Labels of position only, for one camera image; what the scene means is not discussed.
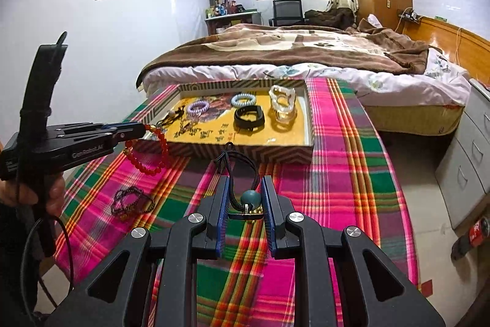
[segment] black mesh chair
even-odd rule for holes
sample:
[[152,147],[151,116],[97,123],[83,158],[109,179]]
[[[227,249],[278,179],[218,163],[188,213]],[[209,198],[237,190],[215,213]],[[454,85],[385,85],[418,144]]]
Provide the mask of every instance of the black mesh chair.
[[304,25],[303,6],[301,0],[274,1],[274,18],[269,20],[271,27]]

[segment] plaid tablecloth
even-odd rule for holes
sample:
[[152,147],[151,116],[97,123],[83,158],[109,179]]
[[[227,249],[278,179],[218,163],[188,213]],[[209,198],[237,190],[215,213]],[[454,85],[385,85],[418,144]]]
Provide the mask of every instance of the plaid tablecloth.
[[[359,226],[418,284],[407,206],[377,132],[347,83],[318,78],[307,85],[315,130],[312,164],[262,164],[261,176],[272,175],[278,194],[289,197],[297,211],[321,225],[339,230]],[[141,120],[172,89],[145,102],[127,120]],[[146,155],[145,162],[158,161],[155,155]],[[234,168],[234,176],[236,192],[249,188],[251,171]],[[62,216],[73,248],[75,282],[134,227],[155,231],[193,212],[204,196],[214,194],[218,177],[214,163],[183,157],[174,158],[172,167],[161,174],[145,176],[126,160],[121,146],[113,155],[81,168],[68,183]],[[122,222],[111,215],[110,206],[116,191],[131,185],[153,196],[156,207],[151,214]],[[63,237],[57,248],[57,264],[68,273]],[[154,299],[158,284],[157,278]],[[294,289],[293,261],[270,258],[263,223],[230,220],[224,257],[198,265],[199,325],[292,326]],[[338,293],[336,297],[341,322]]]

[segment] chair backrest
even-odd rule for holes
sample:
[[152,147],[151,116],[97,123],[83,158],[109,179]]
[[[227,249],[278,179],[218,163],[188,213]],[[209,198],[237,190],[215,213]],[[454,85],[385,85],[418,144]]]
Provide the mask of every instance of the chair backrest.
[[293,25],[303,20],[301,0],[279,0],[273,2],[274,19],[277,25]]

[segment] wooden headboard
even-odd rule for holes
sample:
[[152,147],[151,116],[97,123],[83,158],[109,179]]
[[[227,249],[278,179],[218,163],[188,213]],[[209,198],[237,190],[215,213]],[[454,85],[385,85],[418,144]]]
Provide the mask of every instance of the wooden headboard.
[[449,60],[456,63],[456,40],[461,41],[458,54],[461,67],[466,68],[473,78],[483,83],[490,82],[490,42],[459,27],[422,17],[420,25],[406,22],[403,33],[412,40],[423,40],[442,49]]

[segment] tile floor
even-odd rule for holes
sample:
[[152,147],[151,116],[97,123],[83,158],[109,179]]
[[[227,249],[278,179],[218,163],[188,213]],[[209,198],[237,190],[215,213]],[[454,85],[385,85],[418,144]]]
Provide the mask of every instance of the tile floor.
[[[490,243],[453,264],[451,247],[458,236],[449,216],[434,171],[440,141],[403,134],[383,134],[396,175],[410,212],[420,266],[420,281],[432,280],[429,301],[453,327],[475,300],[490,275]],[[46,286],[58,303],[68,291],[68,281],[55,266],[44,276]],[[37,310],[50,313],[52,306],[39,289]]]

